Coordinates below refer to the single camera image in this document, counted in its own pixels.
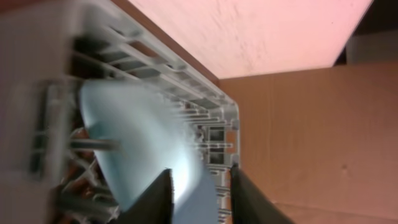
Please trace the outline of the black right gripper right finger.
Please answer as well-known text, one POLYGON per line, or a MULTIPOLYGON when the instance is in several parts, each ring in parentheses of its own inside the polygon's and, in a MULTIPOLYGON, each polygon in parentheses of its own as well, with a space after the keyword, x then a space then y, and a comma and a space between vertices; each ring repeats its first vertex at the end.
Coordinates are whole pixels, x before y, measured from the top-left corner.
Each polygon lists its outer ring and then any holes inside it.
POLYGON ((294 224, 234 164, 229 170, 231 211, 234 224, 294 224))

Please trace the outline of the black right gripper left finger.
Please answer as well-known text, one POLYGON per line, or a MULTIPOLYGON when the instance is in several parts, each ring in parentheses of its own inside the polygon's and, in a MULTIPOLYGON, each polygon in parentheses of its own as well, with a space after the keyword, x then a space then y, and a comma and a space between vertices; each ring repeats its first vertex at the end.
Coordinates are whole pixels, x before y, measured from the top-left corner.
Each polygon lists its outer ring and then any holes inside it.
POLYGON ((172 170, 163 170, 145 190, 130 196, 123 180, 112 180, 110 189, 119 204, 120 214, 111 224, 171 224, 173 218, 172 170))

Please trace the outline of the light blue rice bowl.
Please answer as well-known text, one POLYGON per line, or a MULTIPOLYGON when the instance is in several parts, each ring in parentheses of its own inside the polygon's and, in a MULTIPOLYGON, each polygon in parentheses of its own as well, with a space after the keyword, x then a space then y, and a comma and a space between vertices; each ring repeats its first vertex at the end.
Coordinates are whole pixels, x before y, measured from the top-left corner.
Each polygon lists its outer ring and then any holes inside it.
POLYGON ((95 156, 123 213, 168 169, 172 223, 217 223, 215 184, 192 146, 191 129, 160 96, 138 84, 88 80, 80 90, 80 110, 91 139, 119 144, 95 156))

